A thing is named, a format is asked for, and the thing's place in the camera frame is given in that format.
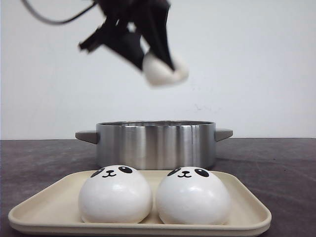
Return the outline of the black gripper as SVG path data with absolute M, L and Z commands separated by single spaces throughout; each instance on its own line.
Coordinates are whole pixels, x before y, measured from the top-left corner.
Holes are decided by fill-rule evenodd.
M 106 20 L 86 40 L 79 43 L 81 50 L 89 52 L 105 40 L 105 45 L 143 71 L 144 51 L 140 45 L 143 36 L 154 55 L 171 70 L 175 70 L 171 60 L 166 23 L 170 3 L 166 0 L 99 0 L 98 5 Z M 134 23 L 136 33 L 127 25 Z

